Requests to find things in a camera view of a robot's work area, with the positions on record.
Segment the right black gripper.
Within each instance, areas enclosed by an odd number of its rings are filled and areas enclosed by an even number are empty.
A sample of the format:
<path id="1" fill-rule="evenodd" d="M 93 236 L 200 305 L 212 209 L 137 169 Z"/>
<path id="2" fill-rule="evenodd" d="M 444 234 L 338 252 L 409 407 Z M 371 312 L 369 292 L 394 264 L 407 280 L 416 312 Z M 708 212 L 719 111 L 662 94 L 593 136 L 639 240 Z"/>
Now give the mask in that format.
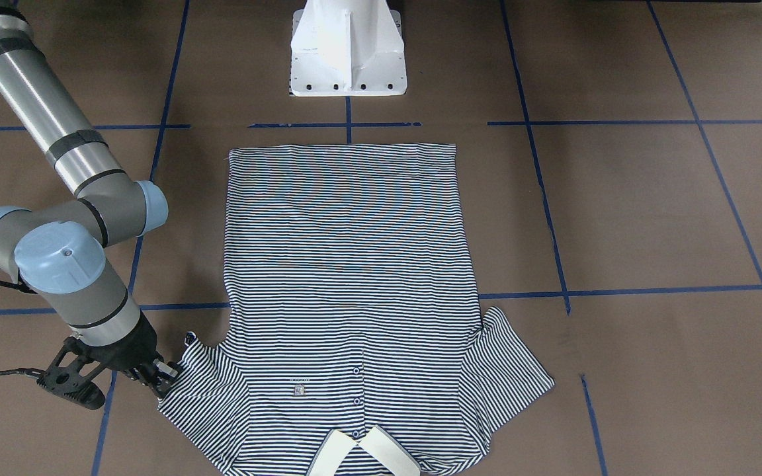
<path id="1" fill-rule="evenodd" d="M 139 317 L 132 331 L 121 340 L 87 349 L 94 361 L 146 383 L 158 399 L 166 398 L 182 373 L 181 365 L 163 361 L 157 351 L 156 331 L 144 316 Z"/>

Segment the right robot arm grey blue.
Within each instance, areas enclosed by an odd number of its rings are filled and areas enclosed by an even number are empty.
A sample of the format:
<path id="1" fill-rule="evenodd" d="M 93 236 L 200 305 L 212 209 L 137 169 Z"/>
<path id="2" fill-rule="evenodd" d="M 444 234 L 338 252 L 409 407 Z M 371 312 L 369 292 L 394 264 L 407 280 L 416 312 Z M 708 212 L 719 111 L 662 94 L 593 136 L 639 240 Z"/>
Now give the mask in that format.
<path id="1" fill-rule="evenodd" d="M 0 271 L 69 329 L 48 367 L 19 373 L 87 409 L 104 404 L 96 377 L 105 370 L 166 397 L 182 368 L 160 355 L 155 329 L 106 255 L 167 221 L 164 193 L 127 174 L 13 1 L 0 1 L 0 94 L 71 194 L 40 209 L 0 207 Z"/>

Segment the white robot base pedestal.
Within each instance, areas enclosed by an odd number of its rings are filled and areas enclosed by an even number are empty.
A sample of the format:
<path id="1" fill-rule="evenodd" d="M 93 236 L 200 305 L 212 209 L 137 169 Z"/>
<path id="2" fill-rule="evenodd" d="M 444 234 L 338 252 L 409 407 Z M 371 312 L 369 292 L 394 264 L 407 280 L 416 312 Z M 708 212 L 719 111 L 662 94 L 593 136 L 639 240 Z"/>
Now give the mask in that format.
<path id="1" fill-rule="evenodd" d="M 295 97 L 394 97 L 408 78 L 402 7 L 308 1 L 292 15 L 288 90 Z"/>

